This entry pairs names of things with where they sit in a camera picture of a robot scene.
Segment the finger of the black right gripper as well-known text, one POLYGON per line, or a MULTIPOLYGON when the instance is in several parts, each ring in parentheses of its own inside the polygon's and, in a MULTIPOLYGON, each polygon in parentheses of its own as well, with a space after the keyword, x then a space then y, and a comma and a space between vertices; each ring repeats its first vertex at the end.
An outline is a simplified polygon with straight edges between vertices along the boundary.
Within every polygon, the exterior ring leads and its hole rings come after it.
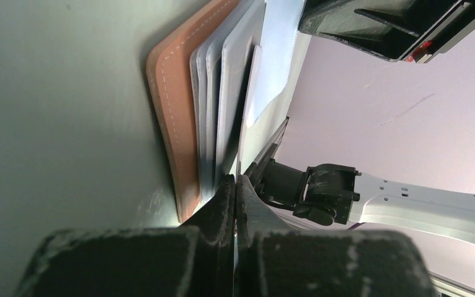
POLYGON ((306 1, 301 33, 326 38, 386 61, 400 61, 424 43, 462 1, 306 1))

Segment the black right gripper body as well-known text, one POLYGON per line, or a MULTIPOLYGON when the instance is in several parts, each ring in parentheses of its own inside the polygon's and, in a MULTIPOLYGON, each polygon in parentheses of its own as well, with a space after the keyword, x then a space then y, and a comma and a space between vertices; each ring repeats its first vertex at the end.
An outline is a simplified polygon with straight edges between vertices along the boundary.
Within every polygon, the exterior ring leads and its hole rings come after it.
POLYGON ((399 57, 400 61, 426 64, 454 47, 475 30, 475 1, 452 1, 399 57))

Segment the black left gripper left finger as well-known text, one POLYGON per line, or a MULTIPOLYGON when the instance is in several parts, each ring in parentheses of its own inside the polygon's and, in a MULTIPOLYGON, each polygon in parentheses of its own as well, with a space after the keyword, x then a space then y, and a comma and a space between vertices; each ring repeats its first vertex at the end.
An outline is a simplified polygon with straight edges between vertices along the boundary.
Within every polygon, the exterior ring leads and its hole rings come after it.
POLYGON ((231 296, 234 176, 175 228, 66 229, 34 252, 16 296, 231 296))

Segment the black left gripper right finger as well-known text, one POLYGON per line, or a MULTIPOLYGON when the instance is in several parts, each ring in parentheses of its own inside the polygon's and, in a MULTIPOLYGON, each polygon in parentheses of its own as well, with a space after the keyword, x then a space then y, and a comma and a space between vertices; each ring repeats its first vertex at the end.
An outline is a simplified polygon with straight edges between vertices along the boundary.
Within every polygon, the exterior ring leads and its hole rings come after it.
POLYGON ((388 230, 296 230, 236 181, 239 296, 435 296, 421 253, 388 230))

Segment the pink leather card holder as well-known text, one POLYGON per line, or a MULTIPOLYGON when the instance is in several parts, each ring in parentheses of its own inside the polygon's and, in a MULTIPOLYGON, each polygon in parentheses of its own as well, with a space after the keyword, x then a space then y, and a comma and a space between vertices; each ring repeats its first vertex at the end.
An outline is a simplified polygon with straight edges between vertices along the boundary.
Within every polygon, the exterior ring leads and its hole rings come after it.
POLYGON ((236 174, 255 45, 263 52, 246 163, 286 117, 309 43, 298 40, 303 7, 303 1, 209 1, 151 50, 146 74, 180 222, 212 198, 223 175, 236 174))

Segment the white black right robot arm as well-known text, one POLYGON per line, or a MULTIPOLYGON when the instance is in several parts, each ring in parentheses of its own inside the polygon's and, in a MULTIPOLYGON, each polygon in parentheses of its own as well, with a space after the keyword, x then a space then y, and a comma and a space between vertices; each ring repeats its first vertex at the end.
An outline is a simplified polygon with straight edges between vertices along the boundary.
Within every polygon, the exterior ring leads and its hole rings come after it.
MULTIPOLYGON (((301 33, 390 62, 429 62, 475 30, 475 1, 306 1, 301 33)), ((475 244, 475 194, 398 183, 353 167, 305 171, 275 161, 277 144, 245 174, 266 204, 323 226, 380 223, 475 244)))

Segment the aluminium frame rail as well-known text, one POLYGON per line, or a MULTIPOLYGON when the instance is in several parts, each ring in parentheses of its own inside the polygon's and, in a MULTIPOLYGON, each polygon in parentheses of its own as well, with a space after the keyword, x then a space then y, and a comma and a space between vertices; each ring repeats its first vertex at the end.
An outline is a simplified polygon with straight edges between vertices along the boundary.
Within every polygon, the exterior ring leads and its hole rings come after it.
POLYGON ((264 142, 260 150, 254 155, 254 158, 251 161, 246 163, 245 158, 243 158, 242 165, 244 167, 245 174, 249 174, 265 157, 269 159, 272 155, 275 155, 277 146, 279 146, 283 140, 288 123, 289 117, 285 117, 277 129, 272 132, 270 137, 264 142))

